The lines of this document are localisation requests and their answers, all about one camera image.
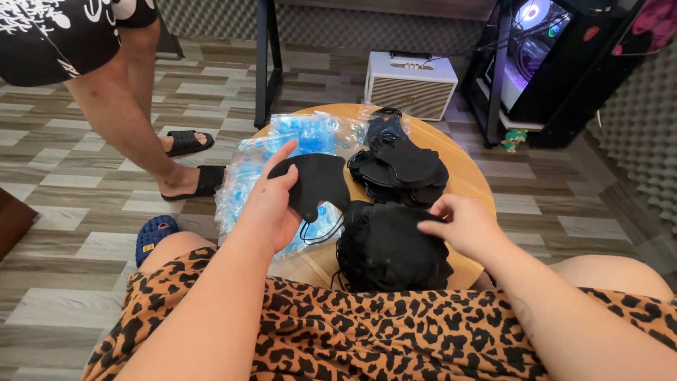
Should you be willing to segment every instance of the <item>poster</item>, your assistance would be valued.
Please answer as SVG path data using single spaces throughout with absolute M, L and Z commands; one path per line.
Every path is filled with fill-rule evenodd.
M 668 42 L 675 30 L 677 0 L 648 0 L 612 54 L 653 54 Z

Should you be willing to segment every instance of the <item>black slide sandal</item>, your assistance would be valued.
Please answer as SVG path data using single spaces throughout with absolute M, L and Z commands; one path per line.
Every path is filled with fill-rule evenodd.
M 199 165 L 198 169 L 200 169 L 200 178 L 198 180 L 198 190 L 195 193 L 173 197 L 167 197 L 162 194 L 160 196 L 165 201 L 178 201 L 215 195 L 216 188 L 223 185 L 225 165 Z
M 167 136 L 174 138 L 174 143 L 171 145 L 171 150 L 167 153 L 167 156 L 181 156 L 188 155 L 189 153 L 198 153 L 206 149 L 210 149 L 214 145 L 214 138 L 212 135 L 205 132 L 200 132 L 207 138 L 206 144 L 201 144 L 199 140 L 195 139 L 194 129 L 186 131 L 170 131 L 167 132 Z

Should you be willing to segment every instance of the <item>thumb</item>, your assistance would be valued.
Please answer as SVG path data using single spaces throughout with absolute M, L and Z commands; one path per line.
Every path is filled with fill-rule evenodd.
M 430 235 L 444 239 L 444 228 L 448 224 L 437 221 L 422 221 L 418 223 L 418 230 Z
M 294 184 L 299 180 L 299 169 L 295 164 L 289 166 L 287 173 L 283 176 L 274 178 L 270 180 L 274 184 L 277 184 L 280 188 L 289 191 Z

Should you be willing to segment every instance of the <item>blue slide sandal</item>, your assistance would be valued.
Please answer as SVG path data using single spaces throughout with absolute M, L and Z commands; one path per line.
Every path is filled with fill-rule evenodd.
M 139 230 L 139 236 L 136 239 L 136 267 L 141 267 L 141 263 L 163 238 L 178 231 L 179 225 L 172 216 L 157 216 L 148 221 Z

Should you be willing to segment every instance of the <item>speaker grille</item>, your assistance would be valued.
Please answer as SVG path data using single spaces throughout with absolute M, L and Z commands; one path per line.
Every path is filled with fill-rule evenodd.
M 419 119 L 439 120 L 455 83 L 414 79 L 374 78 L 371 103 L 381 107 L 408 108 Z

